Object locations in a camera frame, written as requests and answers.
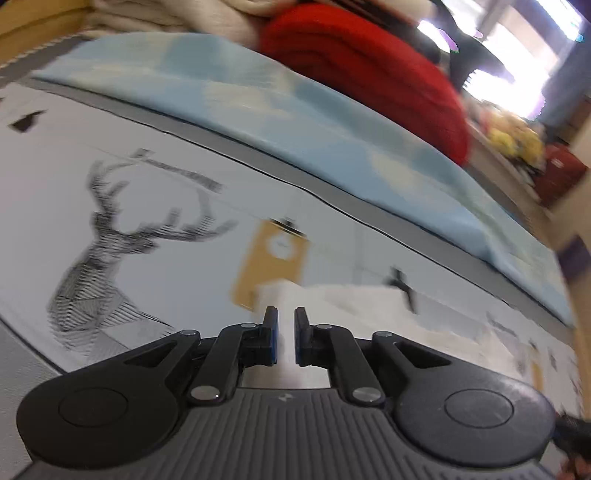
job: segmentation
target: black circular pad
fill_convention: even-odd
[[[457,359],[414,369],[394,420],[421,450],[446,462],[503,468],[539,455],[554,409],[529,385]]]
[[[61,401],[61,417],[77,427],[104,427],[127,411],[127,399],[108,388],[85,388]]]
[[[445,401],[445,411],[466,427],[491,429],[511,418],[513,405],[499,393],[472,388],[450,395]]]
[[[66,468],[121,465],[156,449],[179,406],[154,369],[88,367],[43,383],[21,402],[18,431],[33,456]]]

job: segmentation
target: deer head print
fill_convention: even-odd
[[[212,228],[215,219],[208,194],[197,189],[200,216],[194,223],[179,228],[180,211],[171,209],[161,223],[140,225],[129,233],[118,231],[116,221],[121,211],[116,198],[128,182],[118,181],[110,186],[107,176],[130,165],[120,163],[103,166],[101,162],[96,162],[91,167],[87,186],[98,207],[92,216],[95,240],[66,272],[48,306],[56,339],[66,349],[85,355],[94,352],[95,360],[101,357],[101,341],[108,342],[104,331],[107,327],[137,322],[138,331],[149,331],[151,333],[148,336],[155,336],[142,339],[144,343],[174,330],[170,325],[140,311],[117,288],[117,267],[125,255],[150,253],[158,248],[159,239],[183,242],[211,240],[236,225],[230,220]]]

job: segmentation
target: tan label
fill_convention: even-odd
[[[307,249],[302,234],[273,220],[261,222],[232,289],[232,301],[253,310],[258,285],[281,278],[298,283]]]

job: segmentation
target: wooden bed frame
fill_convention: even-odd
[[[90,0],[8,0],[0,7],[0,64],[80,30]]]

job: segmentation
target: red blanket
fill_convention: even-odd
[[[458,165],[469,134],[460,99],[421,54],[337,7],[299,5],[263,31],[260,51],[381,113]]]

